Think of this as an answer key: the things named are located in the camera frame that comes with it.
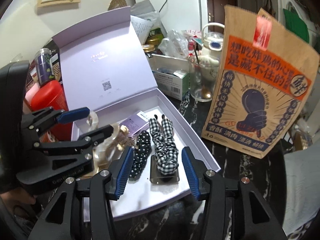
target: red canister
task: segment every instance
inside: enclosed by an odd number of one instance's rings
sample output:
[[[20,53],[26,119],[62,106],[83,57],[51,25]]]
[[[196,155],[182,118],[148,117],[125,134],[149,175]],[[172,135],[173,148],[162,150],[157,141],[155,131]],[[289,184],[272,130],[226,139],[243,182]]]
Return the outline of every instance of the red canister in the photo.
[[[52,106],[55,110],[63,109],[68,111],[66,97],[62,85],[56,81],[50,81],[34,95],[31,100],[33,111]],[[69,141],[71,139],[72,123],[57,124],[50,129],[51,133],[59,141]]]

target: cardboard box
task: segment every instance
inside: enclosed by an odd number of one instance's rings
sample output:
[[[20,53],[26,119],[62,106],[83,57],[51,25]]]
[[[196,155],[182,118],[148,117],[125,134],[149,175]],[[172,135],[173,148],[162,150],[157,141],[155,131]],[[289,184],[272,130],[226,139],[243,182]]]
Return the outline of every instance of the cardboard box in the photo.
[[[149,64],[162,93],[182,100],[189,90],[189,63],[185,59],[153,54]],[[174,75],[157,71],[158,68],[169,69]]]
[[[165,114],[173,122],[180,181],[160,186],[151,184],[149,156],[139,180],[128,181],[124,195],[118,201],[111,201],[115,220],[150,212],[190,193],[181,161],[184,146],[189,146],[207,168],[220,170],[198,135],[157,88],[130,23],[130,7],[86,19],[58,33],[53,40],[60,48],[63,85],[70,110],[89,107],[97,113],[100,127],[121,122],[137,111],[148,117]],[[75,122],[72,140],[77,140],[88,128],[86,120]]]

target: green bag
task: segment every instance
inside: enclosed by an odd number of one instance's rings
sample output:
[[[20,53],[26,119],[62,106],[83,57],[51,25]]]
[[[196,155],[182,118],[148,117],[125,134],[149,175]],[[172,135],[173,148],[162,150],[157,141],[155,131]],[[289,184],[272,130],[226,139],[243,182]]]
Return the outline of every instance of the green bag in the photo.
[[[306,43],[309,43],[309,31],[308,27],[299,16],[287,9],[283,9],[285,17],[285,27],[303,39]]]

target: paper document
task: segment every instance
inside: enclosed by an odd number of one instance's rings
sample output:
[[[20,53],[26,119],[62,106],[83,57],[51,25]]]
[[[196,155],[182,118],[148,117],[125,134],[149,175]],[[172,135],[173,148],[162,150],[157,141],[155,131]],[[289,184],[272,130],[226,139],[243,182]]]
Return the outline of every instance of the paper document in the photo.
[[[143,45],[148,38],[148,34],[153,24],[136,16],[131,16],[131,23],[134,30],[136,31],[141,45]]]

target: kraft paper bag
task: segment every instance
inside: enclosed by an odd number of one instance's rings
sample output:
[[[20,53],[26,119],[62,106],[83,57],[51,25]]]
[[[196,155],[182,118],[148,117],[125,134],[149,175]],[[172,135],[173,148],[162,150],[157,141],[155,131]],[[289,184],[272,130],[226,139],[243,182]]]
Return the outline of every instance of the kraft paper bag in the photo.
[[[261,159],[303,108],[319,54],[263,9],[225,11],[219,77],[201,136]]]

